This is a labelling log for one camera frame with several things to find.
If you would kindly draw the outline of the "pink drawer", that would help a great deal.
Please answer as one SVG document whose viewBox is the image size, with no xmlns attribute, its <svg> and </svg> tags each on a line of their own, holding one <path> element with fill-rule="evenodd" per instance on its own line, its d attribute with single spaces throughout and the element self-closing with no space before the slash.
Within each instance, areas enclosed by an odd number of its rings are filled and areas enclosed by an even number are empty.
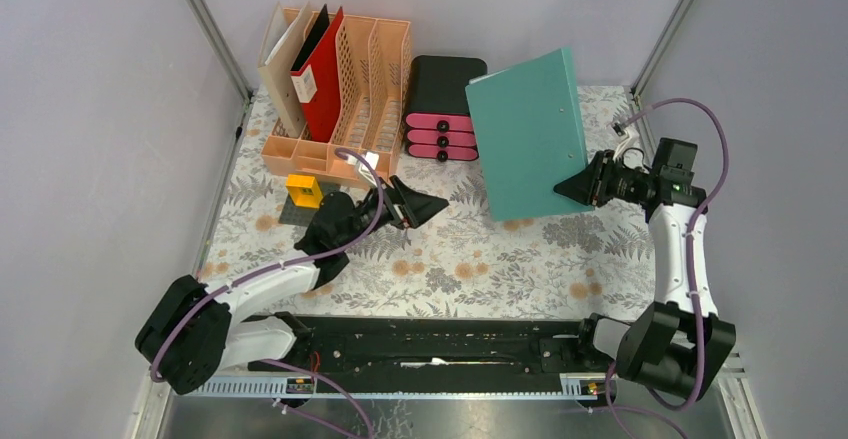
<svg viewBox="0 0 848 439">
<path fill-rule="evenodd" d="M 410 113 L 404 118 L 408 128 L 437 130 L 440 132 L 473 132 L 471 117 L 435 113 Z"/>
<path fill-rule="evenodd" d="M 447 146 L 439 147 L 431 144 L 410 144 L 406 152 L 416 158 L 446 161 L 475 161 L 479 158 L 476 147 Z"/>
<path fill-rule="evenodd" d="M 433 145 L 438 147 L 475 147 L 476 137 L 471 132 L 438 131 L 435 129 L 410 129 L 406 139 L 412 144 Z"/>
</svg>

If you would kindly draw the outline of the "teal folder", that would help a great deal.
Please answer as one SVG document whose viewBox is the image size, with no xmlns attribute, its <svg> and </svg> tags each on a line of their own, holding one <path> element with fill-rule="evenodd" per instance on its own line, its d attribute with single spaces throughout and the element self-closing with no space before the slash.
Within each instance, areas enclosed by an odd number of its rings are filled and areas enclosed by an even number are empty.
<svg viewBox="0 0 848 439">
<path fill-rule="evenodd" d="M 588 164 L 569 48 L 473 79 L 465 92 L 494 220 L 588 211 L 554 191 Z"/>
</svg>

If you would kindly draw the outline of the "pink top drawer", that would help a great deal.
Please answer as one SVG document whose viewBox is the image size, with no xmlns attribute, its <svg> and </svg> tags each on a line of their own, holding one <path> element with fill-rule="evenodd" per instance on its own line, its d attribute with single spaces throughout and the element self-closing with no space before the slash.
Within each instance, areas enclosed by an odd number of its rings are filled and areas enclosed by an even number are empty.
<svg viewBox="0 0 848 439">
<path fill-rule="evenodd" d="M 473 132 L 471 117 L 435 113 L 410 113 L 404 118 L 408 128 L 437 130 L 440 132 Z"/>
</svg>

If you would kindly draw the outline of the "black drawer cabinet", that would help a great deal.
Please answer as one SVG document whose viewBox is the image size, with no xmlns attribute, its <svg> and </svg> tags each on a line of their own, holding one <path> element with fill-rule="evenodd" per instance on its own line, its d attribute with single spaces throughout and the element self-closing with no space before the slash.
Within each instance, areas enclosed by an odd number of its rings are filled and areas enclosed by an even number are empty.
<svg viewBox="0 0 848 439">
<path fill-rule="evenodd" d="M 488 73 L 480 58 L 419 55 L 411 62 L 404 115 L 469 115 L 465 88 Z"/>
</svg>

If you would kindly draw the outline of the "red folder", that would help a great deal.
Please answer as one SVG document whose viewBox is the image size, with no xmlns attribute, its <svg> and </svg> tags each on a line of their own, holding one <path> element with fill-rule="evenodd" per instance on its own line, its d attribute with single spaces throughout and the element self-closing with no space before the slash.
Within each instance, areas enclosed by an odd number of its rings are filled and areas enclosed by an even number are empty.
<svg viewBox="0 0 848 439">
<path fill-rule="evenodd" d="M 291 66 L 290 76 L 313 141 L 330 141 L 340 110 L 336 36 L 344 20 L 340 7 L 330 17 L 324 5 Z"/>
</svg>

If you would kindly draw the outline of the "beige cardboard sheet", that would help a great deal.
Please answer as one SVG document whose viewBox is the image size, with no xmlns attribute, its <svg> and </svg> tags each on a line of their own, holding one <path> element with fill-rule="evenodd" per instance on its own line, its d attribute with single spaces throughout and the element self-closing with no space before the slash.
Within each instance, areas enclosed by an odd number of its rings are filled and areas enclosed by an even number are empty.
<svg viewBox="0 0 848 439">
<path fill-rule="evenodd" d="M 277 3 L 266 27 L 258 57 L 258 72 L 282 124 L 281 135 L 298 138 L 305 127 L 290 69 L 304 45 L 314 7 L 297 9 Z"/>
</svg>

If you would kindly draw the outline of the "pink bottom drawer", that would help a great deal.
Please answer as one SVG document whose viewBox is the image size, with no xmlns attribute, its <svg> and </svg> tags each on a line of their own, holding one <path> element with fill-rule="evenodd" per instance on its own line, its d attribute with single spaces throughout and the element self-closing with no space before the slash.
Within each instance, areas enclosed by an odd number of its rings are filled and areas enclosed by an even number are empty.
<svg viewBox="0 0 848 439">
<path fill-rule="evenodd" d="M 439 147 L 431 144 L 410 144 L 406 152 L 416 158 L 446 161 L 475 161 L 479 158 L 476 147 L 447 146 Z"/>
</svg>

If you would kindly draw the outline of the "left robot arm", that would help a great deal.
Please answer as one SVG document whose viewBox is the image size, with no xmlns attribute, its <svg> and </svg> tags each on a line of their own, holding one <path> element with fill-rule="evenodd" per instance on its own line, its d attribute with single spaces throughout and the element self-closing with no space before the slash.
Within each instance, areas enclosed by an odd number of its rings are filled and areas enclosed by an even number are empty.
<svg viewBox="0 0 848 439">
<path fill-rule="evenodd" d="M 347 249 L 381 227 L 415 229 L 448 205 L 396 176 L 360 201 L 332 192 L 283 260 L 216 284 L 192 275 L 174 280 L 141 327 L 135 348 L 149 361 L 152 380 L 178 394 L 198 389 L 221 369 L 249 362 L 275 359 L 285 369 L 299 369 L 309 360 L 308 340 L 281 319 L 250 316 L 333 281 L 349 263 Z"/>
</svg>

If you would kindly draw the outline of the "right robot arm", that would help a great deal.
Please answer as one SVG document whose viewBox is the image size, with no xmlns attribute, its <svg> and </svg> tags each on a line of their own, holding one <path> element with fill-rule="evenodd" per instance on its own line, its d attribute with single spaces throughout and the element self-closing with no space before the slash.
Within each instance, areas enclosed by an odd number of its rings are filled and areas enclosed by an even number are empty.
<svg viewBox="0 0 848 439">
<path fill-rule="evenodd" d="M 706 277 L 708 195 L 692 184 L 696 153 L 692 143 L 663 138 L 642 171 L 604 150 L 553 188 L 583 205 L 617 199 L 640 206 L 654 245 L 654 301 L 631 323 L 599 314 L 583 320 L 575 361 L 597 371 L 612 359 L 620 378 L 686 403 L 703 397 L 736 343 L 736 328 L 719 318 Z"/>
</svg>

